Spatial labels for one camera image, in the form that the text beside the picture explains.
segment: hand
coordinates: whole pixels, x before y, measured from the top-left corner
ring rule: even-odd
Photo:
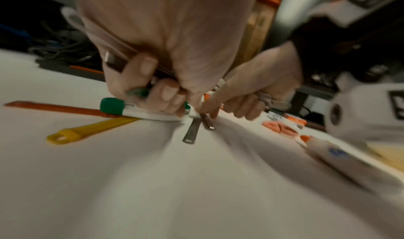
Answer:
[[[211,90],[230,67],[254,1],[77,0],[77,7],[81,16],[115,38],[130,46],[148,47],[154,58],[160,62],[169,61],[178,79],[176,83],[169,81],[169,86],[175,89],[181,86],[186,100],[198,107],[201,96]],[[86,22],[85,26],[93,30]],[[96,38],[90,36],[90,39],[104,58],[109,47]],[[146,84],[146,77],[134,78],[141,74],[140,62],[131,64],[132,72],[125,73],[126,76],[118,75],[104,65],[109,90],[118,98],[129,98],[124,95],[127,88]],[[166,83],[157,83],[160,90],[165,89],[163,85]],[[167,105],[159,102],[161,99],[146,100],[142,107],[159,109]]]
[[[262,91],[274,99],[283,99],[302,84],[303,75],[298,53],[289,41],[238,66],[225,80],[198,112],[209,112],[211,118],[216,118],[220,105],[224,104],[225,112],[254,120],[265,109],[254,93]]]

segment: yellow tool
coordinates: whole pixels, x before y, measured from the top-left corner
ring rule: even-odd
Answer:
[[[119,117],[114,119],[109,119],[106,121],[101,121],[91,125],[84,125],[75,128],[67,128],[58,131],[55,134],[48,135],[46,139],[53,144],[67,144],[74,141],[79,141],[88,136],[107,131],[109,129],[131,123],[133,121],[139,120],[136,117]]]

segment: table surface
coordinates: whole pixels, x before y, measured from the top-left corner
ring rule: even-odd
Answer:
[[[103,82],[0,52],[0,101],[97,108]],[[0,238],[402,238],[403,195],[344,180],[294,141],[220,113],[194,145],[184,122],[139,120],[57,146],[47,135],[104,118],[0,108]],[[309,128],[399,178],[403,174]]]

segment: green cap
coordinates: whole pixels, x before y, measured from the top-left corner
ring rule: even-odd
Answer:
[[[102,112],[114,115],[122,115],[125,108],[125,102],[116,98],[104,98],[100,103]]]

